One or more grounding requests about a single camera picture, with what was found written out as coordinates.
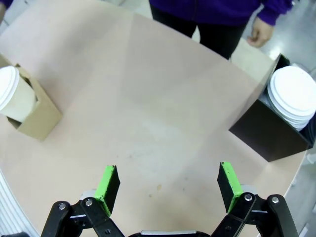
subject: cardboard box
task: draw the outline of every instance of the cardboard box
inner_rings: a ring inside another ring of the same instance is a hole
[[[288,65],[289,61],[280,55],[265,78],[266,84],[259,98],[230,128],[230,132],[267,161],[305,151],[312,148],[315,141],[314,137],[306,136],[304,130],[299,132],[293,128],[267,103],[267,84],[273,72]]]
[[[11,63],[0,55],[0,68],[11,65]],[[26,117],[23,123],[7,118],[9,123],[21,133],[38,140],[44,140],[57,123],[61,120],[62,114],[48,97],[40,83],[31,77],[20,65],[16,65],[23,78],[34,90],[37,102],[33,111]]]

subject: beige tabletop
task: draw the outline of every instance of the beige tabletop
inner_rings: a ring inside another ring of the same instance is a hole
[[[38,1],[0,37],[0,51],[38,78],[64,114],[44,142],[0,118],[0,167],[39,232],[54,202],[77,202],[116,164],[112,217],[125,235],[212,233],[225,216],[220,161],[266,198],[285,194],[303,158],[267,163],[228,131],[259,82],[172,29],[102,1]]]

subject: green tape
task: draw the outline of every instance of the green tape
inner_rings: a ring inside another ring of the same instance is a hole
[[[233,169],[232,164],[230,162],[222,162],[221,165],[224,169],[224,172],[226,174],[228,182],[229,182],[229,184],[232,188],[232,191],[233,191],[233,198],[232,198],[231,204],[228,208],[228,213],[229,213],[231,211],[231,209],[233,208],[233,206],[235,205],[237,199],[243,193],[243,190],[242,190],[240,182],[237,178],[237,175]]]
[[[99,202],[102,203],[102,206],[104,208],[104,211],[106,212],[107,216],[110,217],[111,211],[108,208],[108,205],[106,204],[106,195],[107,190],[110,185],[113,173],[115,171],[116,167],[114,165],[108,165],[106,166],[102,179],[98,185],[97,190],[95,191],[94,198],[97,199]]]

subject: black container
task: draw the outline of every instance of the black container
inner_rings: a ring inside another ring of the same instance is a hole
[[[280,55],[274,70],[268,77],[259,98],[229,129],[265,160],[273,161],[312,148],[315,136],[311,137],[303,129],[298,132],[271,108],[267,96],[267,84],[273,72],[289,66],[287,58]],[[312,126],[315,116],[307,126]]]

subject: purple sweater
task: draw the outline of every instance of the purple sweater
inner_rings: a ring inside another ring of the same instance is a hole
[[[167,13],[198,23],[242,25],[263,3],[258,17],[275,25],[280,14],[292,8],[292,0],[150,0],[150,3]]]
[[[8,9],[11,6],[13,0],[0,0],[0,2],[2,2],[5,5],[6,9]]]

